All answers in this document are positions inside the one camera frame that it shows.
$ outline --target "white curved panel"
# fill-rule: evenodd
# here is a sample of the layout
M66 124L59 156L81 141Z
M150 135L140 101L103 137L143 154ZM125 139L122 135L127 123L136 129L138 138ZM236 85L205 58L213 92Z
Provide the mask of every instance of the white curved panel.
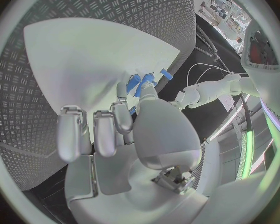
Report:
M57 114L63 105L88 112L109 109L118 81L136 73L162 77L179 50L140 30L90 18L59 18L25 27L25 45L36 80ZM138 98L128 96L132 107Z

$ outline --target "textured metal surface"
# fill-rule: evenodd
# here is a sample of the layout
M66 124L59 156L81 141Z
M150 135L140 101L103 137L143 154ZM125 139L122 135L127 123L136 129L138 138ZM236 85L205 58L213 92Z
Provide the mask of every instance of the textured metal surface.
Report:
M57 115L33 76L23 38L25 26L59 17L113 21L158 37L181 51L168 69L172 74L195 46L193 0L36 2L14 29L0 59L0 143L5 144L0 146L0 151L22 190L37 186L65 165L54 153ZM161 90L166 82L162 79L157 90Z

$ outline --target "green led strip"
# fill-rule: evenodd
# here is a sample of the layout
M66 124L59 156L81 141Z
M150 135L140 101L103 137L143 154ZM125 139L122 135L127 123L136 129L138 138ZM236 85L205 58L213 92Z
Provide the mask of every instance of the green led strip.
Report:
M254 151L254 133L253 131L242 134L241 158L236 180L248 178L252 167Z

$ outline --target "blue tube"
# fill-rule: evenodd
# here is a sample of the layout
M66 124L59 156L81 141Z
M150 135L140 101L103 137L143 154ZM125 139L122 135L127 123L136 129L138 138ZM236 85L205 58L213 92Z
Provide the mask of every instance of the blue tube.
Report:
M141 77L138 74L134 75L127 83L127 93L129 93L140 81Z
M135 92L134 96L135 96L135 97L140 97L141 89L142 89L143 83L146 82L146 81L153 82L153 80L154 80L154 75L153 75L153 74L146 74L146 75L143 77L142 81L139 83L139 85L138 85L138 87L137 87L137 89L136 89L136 92Z
M133 115L136 112L136 106L133 106L132 108L130 108L130 115Z
M161 73L170 81L173 79L173 75L171 75L168 71L166 71L165 69L161 70Z

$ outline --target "white robotic arm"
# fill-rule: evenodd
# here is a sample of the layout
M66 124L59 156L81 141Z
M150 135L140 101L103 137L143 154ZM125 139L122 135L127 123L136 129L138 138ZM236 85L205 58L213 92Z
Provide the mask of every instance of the white robotic arm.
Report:
M178 92L172 103L180 109L184 109L186 106L195 108L214 101L221 95L235 96L242 92L259 97L250 77L228 74L219 81L205 81L184 88L183 91Z

